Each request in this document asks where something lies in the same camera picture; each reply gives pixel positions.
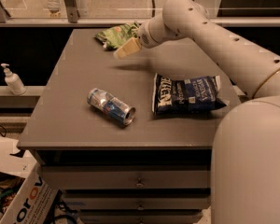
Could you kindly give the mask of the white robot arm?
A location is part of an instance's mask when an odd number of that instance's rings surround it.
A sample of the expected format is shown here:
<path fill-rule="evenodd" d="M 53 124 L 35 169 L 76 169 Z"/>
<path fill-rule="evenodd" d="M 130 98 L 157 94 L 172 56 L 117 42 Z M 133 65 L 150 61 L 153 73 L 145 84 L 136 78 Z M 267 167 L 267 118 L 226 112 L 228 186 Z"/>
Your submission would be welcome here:
<path fill-rule="evenodd" d="M 248 96 L 215 134 L 211 223 L 280 224 L 280 56 L 211 22 L 192 0 L 168 0 L 115 55 L 181 37 L 192 39 Z"/>

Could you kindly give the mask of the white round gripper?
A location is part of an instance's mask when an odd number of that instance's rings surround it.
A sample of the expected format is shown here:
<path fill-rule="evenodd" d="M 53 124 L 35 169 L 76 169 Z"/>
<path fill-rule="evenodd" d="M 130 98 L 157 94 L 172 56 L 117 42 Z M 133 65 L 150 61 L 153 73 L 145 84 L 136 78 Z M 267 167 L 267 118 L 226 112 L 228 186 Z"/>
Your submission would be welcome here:
<path fill-rule="evenodd" d="M 171 35 L 171 31 L 164 24 L 162 14 L 159 14 L 142 23 L 137 32 L 138 38 L 128 39 L 113 55 L 116 59 L 122 59 L 138 52 L 141 45 L 148 49 L 157 47 L 167 41 Z"/>

